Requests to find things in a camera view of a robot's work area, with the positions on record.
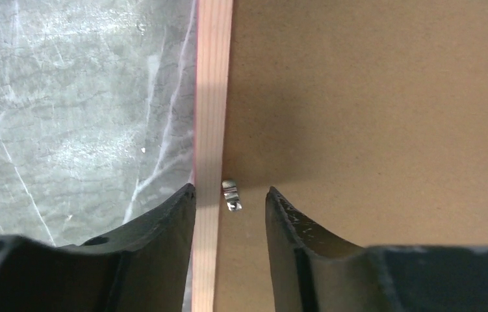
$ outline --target wooden strip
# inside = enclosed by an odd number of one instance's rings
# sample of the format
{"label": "wooden strip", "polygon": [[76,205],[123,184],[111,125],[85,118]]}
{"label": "wooden strip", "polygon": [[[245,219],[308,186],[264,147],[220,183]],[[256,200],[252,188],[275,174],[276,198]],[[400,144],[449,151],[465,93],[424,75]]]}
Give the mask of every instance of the wooden strip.
{"label": "wooden strip", "polygon": [[198,0],[192,312],[212,312],[233,0]]}

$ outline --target light wood trim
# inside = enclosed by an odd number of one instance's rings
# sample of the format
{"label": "light wood trim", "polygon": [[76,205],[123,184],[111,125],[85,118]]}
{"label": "light wood trim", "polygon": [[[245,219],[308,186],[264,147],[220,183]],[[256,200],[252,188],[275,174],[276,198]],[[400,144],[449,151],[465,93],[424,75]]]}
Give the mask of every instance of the light wood trim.
{"label": "light wood trim", "polygon": [[198,0],[192,312],[212,312],[233,0]]}

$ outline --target metal pin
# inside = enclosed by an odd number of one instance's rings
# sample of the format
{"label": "metal pin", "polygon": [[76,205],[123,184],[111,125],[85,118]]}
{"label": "metal pin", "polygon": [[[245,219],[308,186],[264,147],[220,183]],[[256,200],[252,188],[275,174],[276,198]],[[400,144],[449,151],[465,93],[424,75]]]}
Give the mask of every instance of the metal pin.
{"label": "metal pin", "polygon": [[236,188],[236,181],[224,180],[222,186],[223,186],[223,194],[225,196],[225,200],[227,201],[228,210],[230,211],[241,210],[242,204],[240,203],[238,188]]}

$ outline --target marble floor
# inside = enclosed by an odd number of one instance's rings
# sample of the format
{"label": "marble floor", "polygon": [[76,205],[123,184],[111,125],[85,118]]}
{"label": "marble floor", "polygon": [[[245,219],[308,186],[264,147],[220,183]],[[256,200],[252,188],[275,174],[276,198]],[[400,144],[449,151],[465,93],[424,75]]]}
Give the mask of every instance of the marble floor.
{"label": "marble floor", "polygon": [[191,179],[195,15],[0,0],[0,233],[80,244]]}

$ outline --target cardboard surface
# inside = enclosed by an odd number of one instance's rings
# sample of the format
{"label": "cardboard surface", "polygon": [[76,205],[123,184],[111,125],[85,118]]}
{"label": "cardboard surface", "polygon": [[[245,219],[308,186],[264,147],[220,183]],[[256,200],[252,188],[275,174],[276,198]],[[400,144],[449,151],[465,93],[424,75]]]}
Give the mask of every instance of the cardboard surface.
{"label": "cardboard surface", "polygon": [[216,311],[273,311],[264,197],[358,244],[488,244],[488,1],[235,3]]}

